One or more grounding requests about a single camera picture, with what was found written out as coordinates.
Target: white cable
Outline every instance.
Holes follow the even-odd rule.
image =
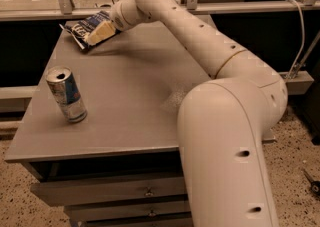
[[[286,78],[285,78],[285,82],[288,81],[289,77],[291,77],[291,73],[302,53],[302,50],[303,50],[303,47],[304,47],[304,43],[305,43],[305,27],[304,27],[304,20],[303,20],[303,14],[302,14],[302,10],[301,10],[301,7],[299,5],[299,3],[296,1],[296,0],[287,0],[291,3],[293,3],[294,5],[296,5],[298,7],[298,10],[299,10],[299,15],[300,15],[300,22],[301,22],[301,36],[302,36],[302,40],[301,40],[301,47],[300,47],[300,50],[296,56],[296,58],[294,59],[294,62],[290,68],[290,71],[288,72],[288,74],[286,75]]]

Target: gray table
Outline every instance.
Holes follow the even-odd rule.
[[[7,162],[176,150],[179,104],[209,79],[161,23],[139,25],[89,52],[63,32],[47,67],[56,65],[72,69],[87,118],[67,123],[42,77]]]
[[[31,191],[85,226],[192,227],[176,120],[207,74],[159,22],[88,52],[63,32],[47,69],[57,65],[72,69],[88,116],[64,119],[45,71],[5,160],[24,165],[39,180]]]

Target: speckled floor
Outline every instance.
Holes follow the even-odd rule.
[[[3,161],[16,127],[16,122],[0,122],[0,226],[70,226],[61,207],[50,208],[29,191],[36,182],[30,173]],[[273,131],[277,142],[265,144],[264,152],[280,227],[320,226],[320,199],[310,192],[302,172],[305,168],[320,180],[320,146],[312,144],[308,128],[291,104]]]

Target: robotic arm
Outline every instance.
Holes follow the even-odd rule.
[[[121,31],[161,21],[213,79],[190,91],[178,114],[194,226],[279,226],[261,143],[287,105],[278,73],[177,0],[121,0],[110,17]]]

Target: aluminum can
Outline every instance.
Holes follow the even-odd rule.
[[[46,80],[67,121],[79,122],[87,116],[76,81],[68,67],[49,69]]]

